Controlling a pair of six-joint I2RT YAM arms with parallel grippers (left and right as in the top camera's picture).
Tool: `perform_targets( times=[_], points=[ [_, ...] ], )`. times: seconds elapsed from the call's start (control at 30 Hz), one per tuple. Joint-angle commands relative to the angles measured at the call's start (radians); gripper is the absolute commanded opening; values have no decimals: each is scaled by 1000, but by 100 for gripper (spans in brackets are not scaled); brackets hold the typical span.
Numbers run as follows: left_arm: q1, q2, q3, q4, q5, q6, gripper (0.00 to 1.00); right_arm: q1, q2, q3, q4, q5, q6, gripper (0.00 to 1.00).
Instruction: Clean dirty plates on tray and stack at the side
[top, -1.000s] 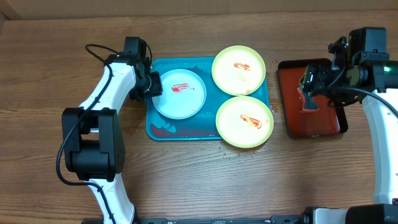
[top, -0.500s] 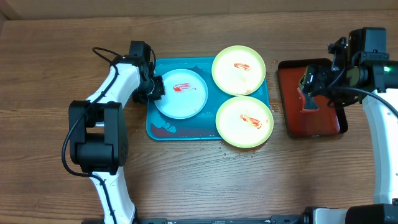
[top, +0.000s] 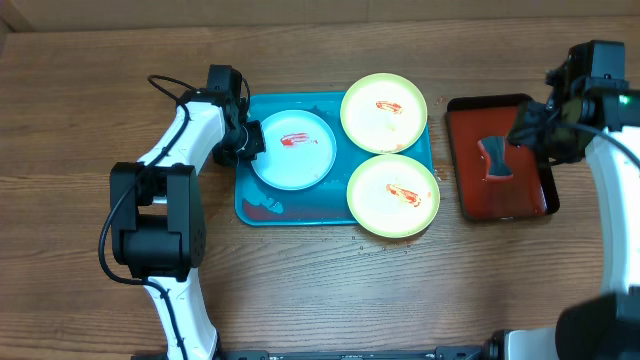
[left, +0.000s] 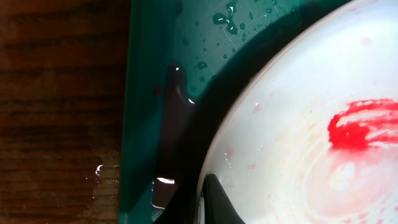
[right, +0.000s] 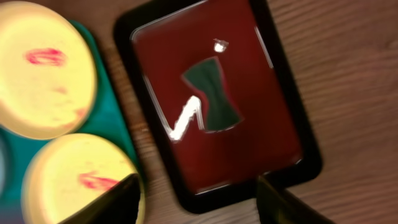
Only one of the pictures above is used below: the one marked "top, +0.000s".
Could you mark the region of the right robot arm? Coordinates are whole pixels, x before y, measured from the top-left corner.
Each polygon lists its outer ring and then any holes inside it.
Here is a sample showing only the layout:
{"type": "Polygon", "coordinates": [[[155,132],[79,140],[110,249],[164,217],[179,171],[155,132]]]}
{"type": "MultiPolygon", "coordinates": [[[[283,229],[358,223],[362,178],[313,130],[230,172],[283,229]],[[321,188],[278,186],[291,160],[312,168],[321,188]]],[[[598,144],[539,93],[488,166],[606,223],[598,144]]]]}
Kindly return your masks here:
{"type": "Polygon", "coordinates": [[[478,146],[493,177],[507,177],[506,147],[525,146],[550,164],[584,160],[594,179],[603,237],[598,297],[564,310],[555,326],[505,330],[486,359],[636,359],[639,356],[639,93],[625,78],[621,42],[570,48],[546,74],[546,103],[519,107],[508,134],[478,146]]]}

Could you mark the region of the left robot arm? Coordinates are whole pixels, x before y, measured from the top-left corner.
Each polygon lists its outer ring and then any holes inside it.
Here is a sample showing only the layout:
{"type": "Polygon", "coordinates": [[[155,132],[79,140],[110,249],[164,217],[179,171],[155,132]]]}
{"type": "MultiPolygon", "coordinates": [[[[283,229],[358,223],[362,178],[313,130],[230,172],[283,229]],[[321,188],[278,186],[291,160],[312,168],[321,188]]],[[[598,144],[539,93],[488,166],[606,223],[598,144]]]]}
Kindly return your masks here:
{"type": "Polygon", "coordinates": [[[208,160],[225,167],[264,152],[261,126],[248,118],[247,80],[230,65],[212,65],[207,82],[184,86],[175,118],[158,143],[110,172],[110,212],[98,257],[114,282],[144,288],[167,340],[165,359],[213,359],[219,336],[206,310],[198,268],[206,219],[198,175],[208,160]]]}

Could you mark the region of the light blue plate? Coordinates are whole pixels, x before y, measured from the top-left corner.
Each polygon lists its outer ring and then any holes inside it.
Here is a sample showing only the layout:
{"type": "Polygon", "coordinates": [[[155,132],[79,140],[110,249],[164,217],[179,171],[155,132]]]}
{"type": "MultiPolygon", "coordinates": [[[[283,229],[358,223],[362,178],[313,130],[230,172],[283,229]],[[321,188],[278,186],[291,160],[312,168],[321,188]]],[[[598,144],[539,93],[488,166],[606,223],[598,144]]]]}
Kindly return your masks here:
{"type": "Polygon", "coordinates": [[[277,112],[261,122],[265,151],[251,162],[256,175],[279,190],[302,190],[322,180],[337,155],[332,129],[304,110],[277,112]]]}

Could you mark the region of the pink sponge dark scrubber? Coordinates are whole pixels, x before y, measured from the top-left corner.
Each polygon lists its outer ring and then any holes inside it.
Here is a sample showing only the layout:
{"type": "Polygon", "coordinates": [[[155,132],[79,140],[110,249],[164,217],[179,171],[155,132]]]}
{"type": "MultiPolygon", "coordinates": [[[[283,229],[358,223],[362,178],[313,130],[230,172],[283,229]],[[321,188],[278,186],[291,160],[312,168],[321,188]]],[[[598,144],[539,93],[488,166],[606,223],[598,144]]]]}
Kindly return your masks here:
{"type": "Polygon", "coordinates": [[[485,160],[486,181],[507,181],[513,173],[506,163],[506,145],[502,136],[489,136],[477,142],[482,158],[485,160]]]}

